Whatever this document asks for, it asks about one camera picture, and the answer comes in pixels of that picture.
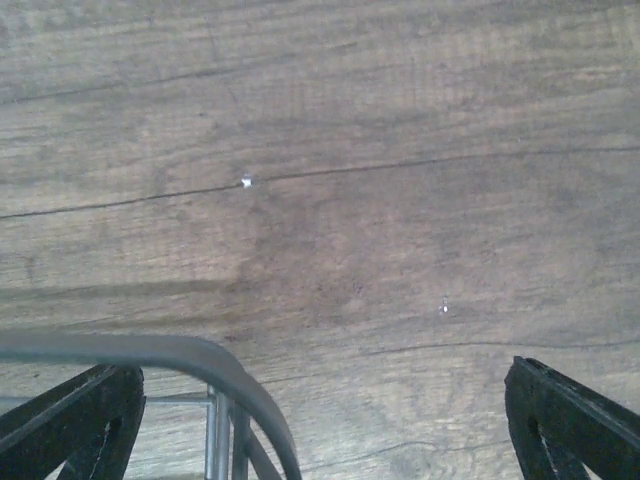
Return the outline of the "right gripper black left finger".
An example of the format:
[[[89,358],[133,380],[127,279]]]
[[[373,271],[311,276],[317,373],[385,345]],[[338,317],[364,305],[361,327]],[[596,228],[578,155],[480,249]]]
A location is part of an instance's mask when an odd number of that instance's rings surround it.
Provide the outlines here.
[[[1,415],[1,477],[122,479],[146,397],[139,368],[98,365]]]

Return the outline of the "black wire dish rack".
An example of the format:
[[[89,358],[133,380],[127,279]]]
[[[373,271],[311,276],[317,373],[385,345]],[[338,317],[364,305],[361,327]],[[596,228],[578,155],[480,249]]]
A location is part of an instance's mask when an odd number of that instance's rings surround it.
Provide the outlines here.
[[[273,398],[222,346],[176,335],[1,332],[1,357],[20,362],[112,364],[179,371],[242,407],[263,430],[288,479],[302,477],[289,426]]]

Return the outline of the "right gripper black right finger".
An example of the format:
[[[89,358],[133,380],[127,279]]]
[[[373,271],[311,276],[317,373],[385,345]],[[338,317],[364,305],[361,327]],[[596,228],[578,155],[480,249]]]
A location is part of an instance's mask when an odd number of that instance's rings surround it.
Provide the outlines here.
[[[525,479],[639,477],[639,415],[548,365],[513,359],[505,410]]]

